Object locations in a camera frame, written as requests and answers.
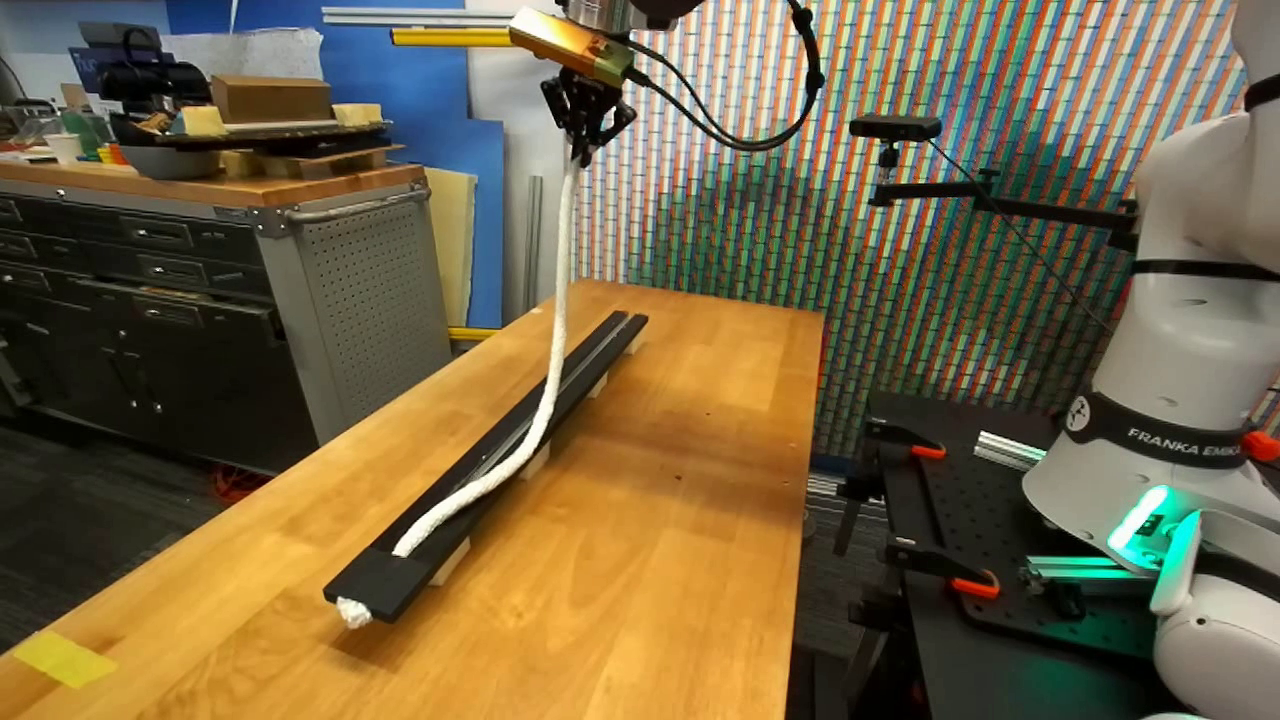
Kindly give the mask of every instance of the white cable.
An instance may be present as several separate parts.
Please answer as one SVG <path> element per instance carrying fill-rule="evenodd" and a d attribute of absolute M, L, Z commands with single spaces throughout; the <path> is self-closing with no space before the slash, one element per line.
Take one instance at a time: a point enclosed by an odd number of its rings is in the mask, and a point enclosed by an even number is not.
<path fill-rule="evenodd" d="M 545 396 L 533 413 L 533 423 L 510 455 L 502 455 L 496 467 L 465 485 L 459 494 L 445 498 L 437 508 L 416 518 L 409 533 L 394 540 L 393 557 L 410 557 L 440 523 L 447 523 L 455 513 L 475 506 L 481 498 L 496 494 L 507 485 L 533 452 L 545 446 L 555 396 L 561 396 L 561 372 L 565 372 L 565 337 L 568 337 L 568 243 L 573 243 L 573 194 L 581 165 L 573 160 L 573 149 L 565 149 L 565 183 L 561 183 L 561 227 L 555 227 L 555 319 L 551 319 L 551 352 L 547 352 L 547 383 Z M 347 629 L 359 629 L 372 621 L 372 611 L 359 602 L 338 596 L 336 611 Z"/>

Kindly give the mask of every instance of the patterned curtain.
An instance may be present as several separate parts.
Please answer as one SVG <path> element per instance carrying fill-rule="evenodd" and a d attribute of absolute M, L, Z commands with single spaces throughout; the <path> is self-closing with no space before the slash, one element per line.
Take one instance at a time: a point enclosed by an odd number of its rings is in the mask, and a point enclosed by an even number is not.
<path fill-rule="evenodd" d="M 722 153 L 631 92 L 639 119 L 581 197 L 581 275 L 822 312 L 821 455 L 857 452 L 871 391 L 1058 409 L 1103 349 L 1128 257 L 1103 234 L 967 202 L 868 208 L 879 149 L 847 119 L 940 116 L 940 149 L 997 170 L 998 197 L 1117 208 L 1161 137 L 1238 108 L 1232 3 L 817 0 L 817 29 L 826 88 L 783 153 Z M 783 0 L 706 0 L 645 40 L 738 137 L 800 108 Z M 958 176 L 909 146 L 895 182 Z"/>

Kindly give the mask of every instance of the metal cabinet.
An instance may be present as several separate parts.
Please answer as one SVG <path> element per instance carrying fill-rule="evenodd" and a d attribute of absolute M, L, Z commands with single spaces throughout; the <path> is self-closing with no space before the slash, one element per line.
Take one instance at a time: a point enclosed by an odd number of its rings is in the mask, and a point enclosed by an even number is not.
<path fill-rule="evenodd" d="M 223 213 L 0 183 L 0 396 L 280 473 L 447 365 L 424 194 Z"/>

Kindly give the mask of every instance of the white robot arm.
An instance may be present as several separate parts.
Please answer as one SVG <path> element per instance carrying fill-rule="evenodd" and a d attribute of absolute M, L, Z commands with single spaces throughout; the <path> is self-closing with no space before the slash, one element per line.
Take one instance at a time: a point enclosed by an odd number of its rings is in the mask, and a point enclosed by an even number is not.
<path fill-rule="evenodd" d="M 1280 0 L 1236 0 L 1236 54 L 1247 113 L 1176 132 L 1141 170 L 1124 319 L 1023 498 L 1133 572 L 1161 572 L 1163 684 L 1253 720 L 1276 718 L 1280 678 L 1280 490 L 1238 455 L 1280 378 Z"/>

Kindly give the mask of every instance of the wooden table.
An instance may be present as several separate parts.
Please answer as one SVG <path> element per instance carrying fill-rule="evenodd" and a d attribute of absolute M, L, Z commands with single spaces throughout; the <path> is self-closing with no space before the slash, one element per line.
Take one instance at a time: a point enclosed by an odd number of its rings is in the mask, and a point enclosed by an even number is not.
<path fill-rule="evenodd" d="M 645 346 L 453 579 L 347 633 L 319 590 L 545 372 L 547 307 L 482 339 L 0 660 L 0 718 L 783 718 L 821 318 L 576 285 Z"/>
<path fill-rule="evenodd" d="M 148 182 L 123 165 L 0 165 L 0 182 L 30 183 L 40 194 L 109 194 L 201 208 L 285 208 L 347 194 L 424 183 L 424 170 L 403 165 L 322 182 Z"/>

